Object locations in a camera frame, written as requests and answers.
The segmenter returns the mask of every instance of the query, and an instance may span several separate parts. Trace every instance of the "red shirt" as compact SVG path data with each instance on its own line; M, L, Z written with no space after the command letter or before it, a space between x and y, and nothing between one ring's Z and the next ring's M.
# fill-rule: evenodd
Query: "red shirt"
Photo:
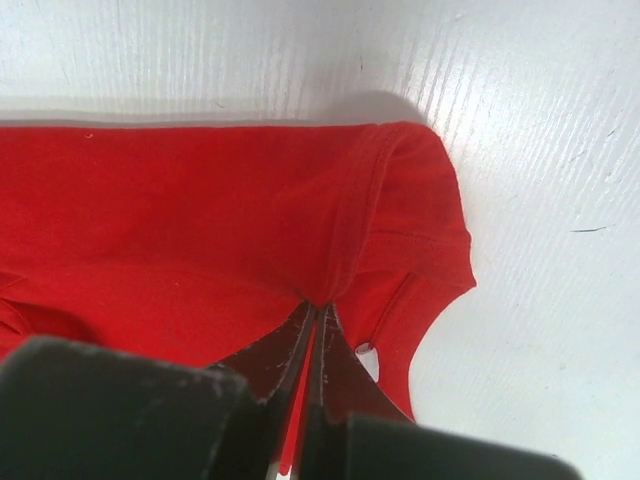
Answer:
M0 356L49 333L205 366L335 300L410 412L418 343L474 285L417 124L0 128L0 161Z

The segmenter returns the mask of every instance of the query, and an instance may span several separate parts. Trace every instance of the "red fabric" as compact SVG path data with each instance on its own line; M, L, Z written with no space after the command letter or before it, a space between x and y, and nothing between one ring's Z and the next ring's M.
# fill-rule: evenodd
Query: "red fabric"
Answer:
M454 170L417 124L0 128L0 355L50 333L191 366L337 300L410 412L427 328L474 285Z

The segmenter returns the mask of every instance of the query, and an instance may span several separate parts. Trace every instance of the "folded garment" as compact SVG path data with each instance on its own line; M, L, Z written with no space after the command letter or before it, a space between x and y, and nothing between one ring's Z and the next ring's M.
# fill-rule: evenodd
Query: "folded garment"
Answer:
M205 366L335 301L410 414L415 349L474 285L421 125L0 128L0 159L0 355L47 333Z

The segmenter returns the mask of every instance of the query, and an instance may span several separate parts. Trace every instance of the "white wooden surface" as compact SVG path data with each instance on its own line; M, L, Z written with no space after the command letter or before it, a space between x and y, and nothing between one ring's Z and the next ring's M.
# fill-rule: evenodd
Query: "white wooden surface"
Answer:
M637 0L0 0L0 120L422 116L479 286L416 353L417 417L589 480L640 475L639 88Z

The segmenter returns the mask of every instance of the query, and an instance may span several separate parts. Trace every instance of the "red cloth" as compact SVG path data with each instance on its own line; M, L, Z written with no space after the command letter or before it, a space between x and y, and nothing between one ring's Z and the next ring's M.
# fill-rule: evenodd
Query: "red cloth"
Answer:
M474 285L454 170L417 124L0 128L0 356L49 333L191 366L337 300L407 372Z

